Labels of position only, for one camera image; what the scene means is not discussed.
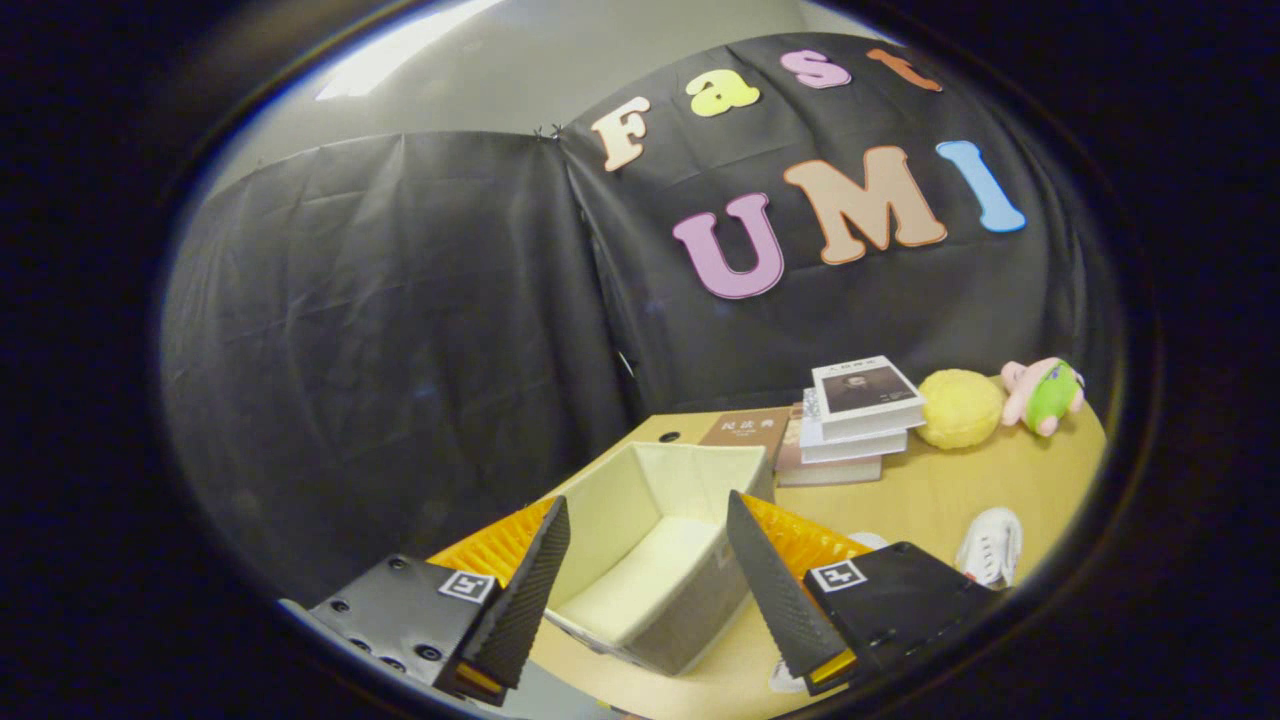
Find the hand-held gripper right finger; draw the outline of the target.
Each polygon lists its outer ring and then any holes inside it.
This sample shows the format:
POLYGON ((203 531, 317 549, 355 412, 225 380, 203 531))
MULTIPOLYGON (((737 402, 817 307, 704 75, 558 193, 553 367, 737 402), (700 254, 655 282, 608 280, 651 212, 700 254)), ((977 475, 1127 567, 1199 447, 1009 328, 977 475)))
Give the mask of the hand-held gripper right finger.
POLYGON ((810 694, 916 666, 993 603, 992 589, 915 544, 870 550, 739 491, 726 530, 780 657, 810 694))

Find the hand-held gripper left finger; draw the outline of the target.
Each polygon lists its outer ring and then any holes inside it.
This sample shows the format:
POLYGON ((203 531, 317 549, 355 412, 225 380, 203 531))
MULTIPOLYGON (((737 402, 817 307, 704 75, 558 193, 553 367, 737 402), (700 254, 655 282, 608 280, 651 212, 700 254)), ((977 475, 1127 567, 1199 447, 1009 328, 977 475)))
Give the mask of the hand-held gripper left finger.
POLYGON ((570 538, 567 500, 552 496, 428 560, 393 553, 300 616, 425 687, 500 706, 570 538))

